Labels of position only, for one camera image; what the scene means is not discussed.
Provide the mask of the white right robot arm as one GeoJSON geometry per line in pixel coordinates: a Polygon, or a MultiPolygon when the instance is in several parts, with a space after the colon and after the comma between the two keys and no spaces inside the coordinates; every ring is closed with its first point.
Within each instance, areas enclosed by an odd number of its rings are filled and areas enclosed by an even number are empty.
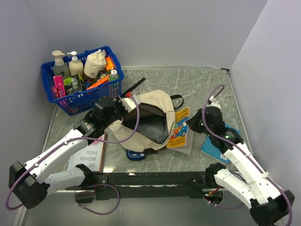
{"type": "Polygon", "coordinates": [[[294,194],[278,186],[250,153],[242,137],[226,127],[219,107],[198,109],[187,125],[194,132],[206,134],[243,177],[239,179],[215,163],[206,169],[205,181],[209,187],[221,186],[230,191],[249,209],[259,226],[272,226],[285,216],[288,216],[287,224],[292,223],[294,194]]]}

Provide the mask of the beige canvas backpack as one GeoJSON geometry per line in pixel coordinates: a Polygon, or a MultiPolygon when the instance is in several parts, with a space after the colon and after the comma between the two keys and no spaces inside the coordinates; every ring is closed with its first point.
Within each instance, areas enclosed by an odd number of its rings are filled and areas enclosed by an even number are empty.
{"type": "Polygon", "coordinates": [[[122,120],[109,126],[121,145],[134,153],[153,153],[169,142],[175,126],[175,110],[182,107],[181,95],[168,95],[157,89],[136,96],[139,99],[139,114],[134,109],[122,120]]]}

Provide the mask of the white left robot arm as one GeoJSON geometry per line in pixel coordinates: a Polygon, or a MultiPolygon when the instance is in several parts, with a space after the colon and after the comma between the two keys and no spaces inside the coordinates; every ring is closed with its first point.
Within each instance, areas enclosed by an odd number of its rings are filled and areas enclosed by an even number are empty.
{"type": "Polygon", "coordinates": [[[54,169],[73,154],[99,141],[108,128],[123,119],[139,105],[134,97],[113,99],[102,97],[84,118],[55,145],[22,164],[16,161],[9,168],[9,193],[5,206],[12,210],[9,199],[14,194],[21,206],[32,209],[50,194],[72,186],[88,189],[93,183],[92,171],[81,164],[70,170],[54,173],[54,169]]]}

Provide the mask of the orange treehouse book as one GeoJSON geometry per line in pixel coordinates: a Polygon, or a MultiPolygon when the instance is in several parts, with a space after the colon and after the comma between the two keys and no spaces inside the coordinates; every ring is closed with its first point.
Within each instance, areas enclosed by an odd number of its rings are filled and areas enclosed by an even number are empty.
{"type": "Polygon", "coordinates": [[[190,119],[190,108],[185,107],[175,113],[175,124],[172,135],[166,148],[191,155],[193,131],[187,121],[190,119]]]}

